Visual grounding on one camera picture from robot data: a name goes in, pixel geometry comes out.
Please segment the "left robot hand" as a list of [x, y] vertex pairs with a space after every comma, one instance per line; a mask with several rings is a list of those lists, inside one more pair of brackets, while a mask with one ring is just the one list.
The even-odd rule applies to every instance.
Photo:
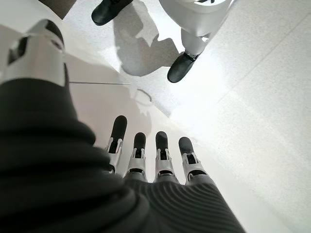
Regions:
[[43, 19], [14, 42], [0, 81], [0, 230], [3, 233], [242, 233], [243, 227], [179, 139], [186, 183], [175, 176], [165, 132], [156, 134], [155, 180], [145, 173], [145, 134], [116, 173], [127, 127], [115, 119], [106, 149], [78, 120], [64, 40]]

